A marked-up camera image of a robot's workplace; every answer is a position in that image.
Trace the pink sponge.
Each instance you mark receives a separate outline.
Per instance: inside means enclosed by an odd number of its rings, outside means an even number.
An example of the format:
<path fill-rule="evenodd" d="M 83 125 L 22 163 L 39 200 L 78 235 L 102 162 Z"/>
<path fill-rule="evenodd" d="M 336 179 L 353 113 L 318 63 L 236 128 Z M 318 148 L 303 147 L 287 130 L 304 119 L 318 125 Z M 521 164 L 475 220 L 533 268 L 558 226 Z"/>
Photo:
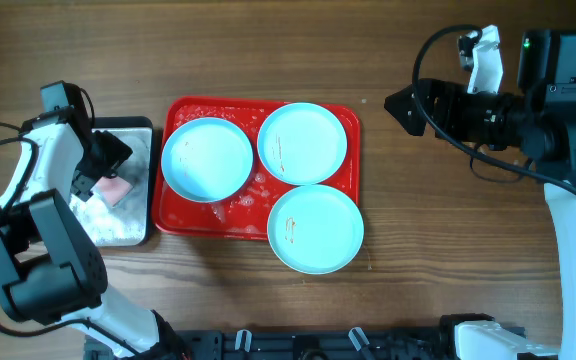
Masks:
<path fill-rule="evenodd" d="M 102 177 L 93 190 L 108 206 L 114 207 L 132 190 L 132 185 L 119 176 Z"/>

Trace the light blue plate top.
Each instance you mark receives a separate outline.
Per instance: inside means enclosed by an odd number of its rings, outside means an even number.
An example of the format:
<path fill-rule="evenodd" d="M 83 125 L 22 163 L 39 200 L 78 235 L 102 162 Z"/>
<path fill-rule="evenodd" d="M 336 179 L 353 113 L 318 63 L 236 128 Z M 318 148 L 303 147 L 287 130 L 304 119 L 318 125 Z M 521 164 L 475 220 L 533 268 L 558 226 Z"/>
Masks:
<path fill-rule="evenodd" d="M 348 139 L 330 110 L 312 103 L 291 103 L 265 119 L 257 135 L 257 150 L 273 177 L 290 185 L 312 185 L 340 169 Z"/>

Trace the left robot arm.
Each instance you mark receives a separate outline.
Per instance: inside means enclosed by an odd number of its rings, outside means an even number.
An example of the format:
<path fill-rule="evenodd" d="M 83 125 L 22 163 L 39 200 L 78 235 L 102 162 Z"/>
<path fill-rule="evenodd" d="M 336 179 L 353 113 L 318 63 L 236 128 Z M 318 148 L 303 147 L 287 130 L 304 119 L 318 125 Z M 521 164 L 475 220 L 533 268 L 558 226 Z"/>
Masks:
<path fill-rule="evenodd" d="M 44 111 L 16 127 L 17 167 L 0 197 L 0 333 L 41 336 L 65 327 L 121 359 L 189 359 L 154 310 L 110 286 L 102 256 L 69 206 L 113 178 L 132 150 L 94 128 L 88 93 L 65 81 L 40 90 Z"/>

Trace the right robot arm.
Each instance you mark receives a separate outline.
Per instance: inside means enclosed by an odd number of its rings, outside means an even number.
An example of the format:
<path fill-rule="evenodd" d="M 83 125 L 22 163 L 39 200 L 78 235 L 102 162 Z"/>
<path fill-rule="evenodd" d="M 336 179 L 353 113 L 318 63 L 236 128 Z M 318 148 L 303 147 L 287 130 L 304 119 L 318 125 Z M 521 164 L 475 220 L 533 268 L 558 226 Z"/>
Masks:
<path fill-rule="evenodd" d="M 440 354 L 449 359 L 576 359 L 576 30 L 536 29 L 522 38 L 518 94 L 503 93 L 495 26 L 455 27 L 460 85 L 414 74 L 385 99 L 410 135 L 427 129 L 513 181 L 534 179 L 554 224 L 562 294 L 562 340 L 552 349 L 479 315 L 442 318 Z"/>

